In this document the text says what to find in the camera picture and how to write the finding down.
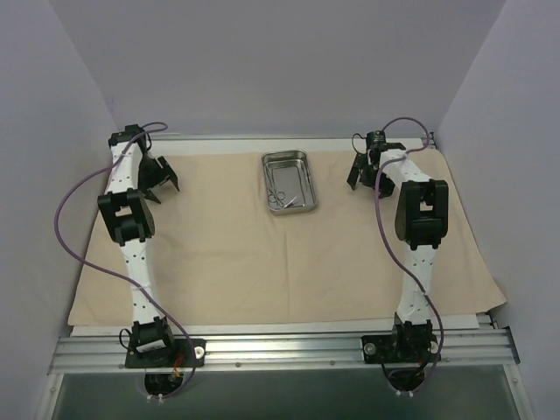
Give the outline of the steel instrument tray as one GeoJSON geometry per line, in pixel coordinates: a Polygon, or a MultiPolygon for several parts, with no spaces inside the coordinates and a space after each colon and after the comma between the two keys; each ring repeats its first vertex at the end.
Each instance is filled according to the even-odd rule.
{"type": "Polygon", "coordinates": [[[268,209],[275,216],[312,212],[318,205],[309,159],[303,150],[261,157],[268,209]]]}

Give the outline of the steel tweezers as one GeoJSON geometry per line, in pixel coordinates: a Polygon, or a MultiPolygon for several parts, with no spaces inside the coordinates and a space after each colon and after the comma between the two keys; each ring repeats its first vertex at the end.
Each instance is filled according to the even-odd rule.
{"type": "Polygon", "coordinates": [[[286,204],[283,205],[283,208],[285,209],[285,208],[293,206],[296,203],[297,200],[298,200],[298,196],[293,197],[286,204]]]}

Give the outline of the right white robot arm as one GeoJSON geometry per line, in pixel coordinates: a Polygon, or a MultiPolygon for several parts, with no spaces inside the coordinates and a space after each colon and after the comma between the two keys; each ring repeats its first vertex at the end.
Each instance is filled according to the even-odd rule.
{"type": "Polygon", "coordinates": [[[436,253],[448,232],[449,186],[424,173],[401,143],[390,143],[385,132],[367,133],[366,150],[357,152],[346,182],[355,189],[361,183],[375,192],[375,213],[381,239],[389,256],[403,272],[402,292],[395,312],[395,334],[388,350],[399,361],[408,361],[420,346],[437,344],[431,320],[438,315],[430,299],[436,253]],[[398,193],[395,235],[404,245],[399,260],[382,227],[380,200],[398,193]]]}

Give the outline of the beige cloth kit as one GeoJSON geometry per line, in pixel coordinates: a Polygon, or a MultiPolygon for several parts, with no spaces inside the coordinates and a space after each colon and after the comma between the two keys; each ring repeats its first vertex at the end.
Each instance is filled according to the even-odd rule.
{"type": "MultiPolygon", "coordinates": [[[[150,203],[157,301],[186,326],[392,319],[403,272],[388,255],[374,193],[346,184],[351,151],[307,152],[318,206],[275,216],[260,153],[168,157],[180,192],[163,186],[150,203]]],[[[476,245],[443,155],[411,155],[450,187],[449,230],[433,263],[430,297],[440,315],[506,303],[476,245]]],[[[71,326],[125,326],[130,285],[86,267],[71,326]]]]}

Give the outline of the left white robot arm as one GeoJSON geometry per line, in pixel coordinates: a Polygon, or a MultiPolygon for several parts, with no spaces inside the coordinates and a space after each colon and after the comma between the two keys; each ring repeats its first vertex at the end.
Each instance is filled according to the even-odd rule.
{"type": "Polygon", "coordinates": [[[97,199],[110,239],[119,246],[132,283],[132,326],[129,353],[157,367],[170,365],[177,354],[167,317],[153,304],[154,270],[151,239],[155,221],[148,203],[161,200],[153,192],[167,182],[179,189],[179,178],[165,157],[151,155],[150,128],[128,125],[108,140],[113,163],[108,187],[97,199]]]}

